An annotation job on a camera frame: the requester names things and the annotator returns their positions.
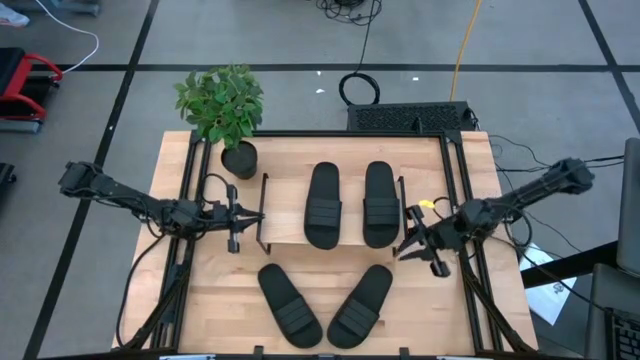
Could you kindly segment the black keyboard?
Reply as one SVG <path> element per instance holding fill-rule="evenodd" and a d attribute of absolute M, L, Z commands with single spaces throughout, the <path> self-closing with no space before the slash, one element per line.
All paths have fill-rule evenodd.
<path fill-rule="evenodd" d="M 607 308 L 607 360 L 640 360 L 640 315 Z"/>

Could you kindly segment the green leafy plant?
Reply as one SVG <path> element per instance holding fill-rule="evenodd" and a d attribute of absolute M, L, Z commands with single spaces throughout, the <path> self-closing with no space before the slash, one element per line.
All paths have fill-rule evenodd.
<path fill-rule="evenodd" d="M 180 118 L 212 144 L 236 149 L 262 123 L 264 92 L 247 64 L 191 71 L 173 88 Z"/>

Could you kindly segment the wooden shelf with black frame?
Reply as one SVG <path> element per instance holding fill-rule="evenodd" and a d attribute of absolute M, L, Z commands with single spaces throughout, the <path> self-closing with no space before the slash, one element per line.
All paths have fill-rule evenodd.
<path fill-rule="evenodd" d="M 308 244 L 303 224 L 309 183 L 309 176 L 291 180 L 263 176 L 260 209 L 266 218 L 258 225 L 256 241 L 265 253 L 271 253 L 278 246 Z M 367 246 L 363 237 L 364 197 L 364 178 L 346 175 L 340 178 L 342 210 L 339 247 Z"/>

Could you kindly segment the grey desk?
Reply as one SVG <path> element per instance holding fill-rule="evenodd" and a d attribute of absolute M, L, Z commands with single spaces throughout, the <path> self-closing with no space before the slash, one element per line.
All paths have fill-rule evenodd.
<path fill-rule="evenodd" d="M 603 308 L 615 308 L 640 315 L 640 277 L 605 264 L 596 264 L 592 275 L 592 302 Z M 586 358 L 606 360 L 605 335 L 605 314 L 591 306 L 586 330 Z"/>

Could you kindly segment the grey stand base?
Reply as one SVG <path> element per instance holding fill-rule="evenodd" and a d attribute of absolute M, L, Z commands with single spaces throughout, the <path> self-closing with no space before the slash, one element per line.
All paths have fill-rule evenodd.
<path fill-rule="evenodd" d="M 70 12 L 98 16 L 101 11 L 100 0 L 12 0 L 13 7 L 19 11 L 51 13 Z"/>

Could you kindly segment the red and black cart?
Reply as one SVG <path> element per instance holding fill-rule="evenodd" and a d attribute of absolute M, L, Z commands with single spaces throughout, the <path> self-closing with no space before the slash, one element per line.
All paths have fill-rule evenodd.
<path fill-rule="evenodd" d="M 49 59 L 19 47 L 0 48 L 0 132 L 36 134 L 63 72 Z"/>

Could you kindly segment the black rubber slide sandal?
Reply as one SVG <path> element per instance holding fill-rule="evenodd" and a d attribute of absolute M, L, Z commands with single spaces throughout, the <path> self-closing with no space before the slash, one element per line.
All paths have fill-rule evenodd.
<path fill-rule="evenodd" d="M 304 234 L 316 248 L 331 250 L 339 242 L 342 202 L 338 167 L 331 162 L 318 163 L 311 175 L 305 203 Z"/>
<path fill-rule="evenodd" d="M 393 275 L 387 267 L 369 267 L 331 320 L 329 343 L 340 349 L 359 346 L 379 320 L 392 282 Z"/>
<path fill-rule="evenodd" d="M 284 270 L 271 263 L 259 270 L 257 278 L 284 338 L 296 348 L 318 345 L 323 338 L 320 322 Z"/>
<path fill-rule="evenodd" d="M 383 161 L 371 162 L 365 174 L 363 237 L 367 246 L 381 249 L 391 245 L 399 232 L 400 201 L 392 168 Z"/>

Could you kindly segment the black bar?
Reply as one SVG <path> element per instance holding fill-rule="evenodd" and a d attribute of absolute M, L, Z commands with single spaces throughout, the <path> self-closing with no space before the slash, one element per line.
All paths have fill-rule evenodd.
<path fill-rule="evenodd" d="M 520 272 L 525 289 L 551 284 L 568 278 L 591 274 L 596 264 L 617 266 L 618 242 L 553 260 L 544 264 L 531 263 L 532 267 Z"/>

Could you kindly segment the black computer case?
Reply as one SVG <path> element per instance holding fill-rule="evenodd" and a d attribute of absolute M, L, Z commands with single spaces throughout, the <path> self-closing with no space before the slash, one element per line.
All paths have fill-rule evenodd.
<path fill-rule="evenodd" d="M 477 117 L 465 101 L 350 105 L 351 131 L 474 131 Z"/>

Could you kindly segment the white paper sheet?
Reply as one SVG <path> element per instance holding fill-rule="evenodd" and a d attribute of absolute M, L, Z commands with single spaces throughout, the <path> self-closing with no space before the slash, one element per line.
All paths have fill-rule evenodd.
<path fill-rule="evenodd" d="M 534 265 L 542 265 L 554 260 L 547 252 L 531 243 L 525 251 L 525 255 L 531 261 L 522 257 L 519 261 L 521 271 L 533 269 Z M 569 297 L 569 290 L 554 282 L 525 290 L 529 308 L 549 325 L 553 326 Z"/>

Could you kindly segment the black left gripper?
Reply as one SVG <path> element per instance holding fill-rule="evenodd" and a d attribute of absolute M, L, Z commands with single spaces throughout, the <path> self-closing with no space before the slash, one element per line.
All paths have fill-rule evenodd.
<path fill-rule="evenodd" d="M 210 202 L 212 209 L 209 211 L 209 213 L 215 222 L 219 224 L 222 221 L 225 222 L 225 228 L 229 231 L 228 252 L 239 253 L 240 243 L 238 240 L 238 233 L 243 233 L 249 227 L 260 224 L 261 220 L 265 217 L 265 214 L 245 208 L 239 210 L 238 191 L 234 185 L 227 184 L 225 186 L 225 191 L 227 197 L 227 205 L 223 205 L 219 200 L 212 201 Z M 239 221 L 238 230 L 237 221 L 239 219 L 239 216 L 251 219 L 241 219 Z"/>

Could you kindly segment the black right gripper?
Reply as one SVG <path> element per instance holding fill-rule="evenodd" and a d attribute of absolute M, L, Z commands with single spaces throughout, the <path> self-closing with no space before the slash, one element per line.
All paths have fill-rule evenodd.
<path fill-rule="evenodd" d="M 447 264 L 439 258 L 437 251 L 454 250 L 459 252 L 464 247 L 462 235 L 454 225 L 456 217 L 451 215 L 433 225 L 426 226 L 422 221 L 424 214 L 418 205 L 407 208 L 405 213 L 407 218 L 414 222 L 414 226 L 407 230 L 400 245 L 393 249 L 393 254 L 399 255 L 410 246 L 420 244 L 423 246 L 422 249 L 401 255 L 399 260 L 429 261 L 434 276 L 448 277 L 451 271 Z"/>

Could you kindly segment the grey monitor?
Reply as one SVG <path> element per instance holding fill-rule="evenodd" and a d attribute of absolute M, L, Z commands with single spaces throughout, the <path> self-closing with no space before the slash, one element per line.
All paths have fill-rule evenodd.
<path fill-rule="evenodd" d="M 640 277 L 640 138 L 625 142 L 617 264 Z"/>

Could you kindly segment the black plant pot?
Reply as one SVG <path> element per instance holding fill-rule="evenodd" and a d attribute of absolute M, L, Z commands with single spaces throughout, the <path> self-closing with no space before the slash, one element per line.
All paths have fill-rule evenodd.
<path fill-rule="evenodd" d="M 258 152 L 250 142 L 241 141 L 236 148 L 222 151 L 221 162 L 235 177 L 248 180 L 257 172 Z"/>

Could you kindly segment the person's shoe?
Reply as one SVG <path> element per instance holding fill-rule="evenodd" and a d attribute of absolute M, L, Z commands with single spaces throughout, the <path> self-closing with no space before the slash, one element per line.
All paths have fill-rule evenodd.
<path fill-rule="evenodd" d="M 0 2 L 0 25 L 11 27 L 26 27 L 30 19 Z"/>

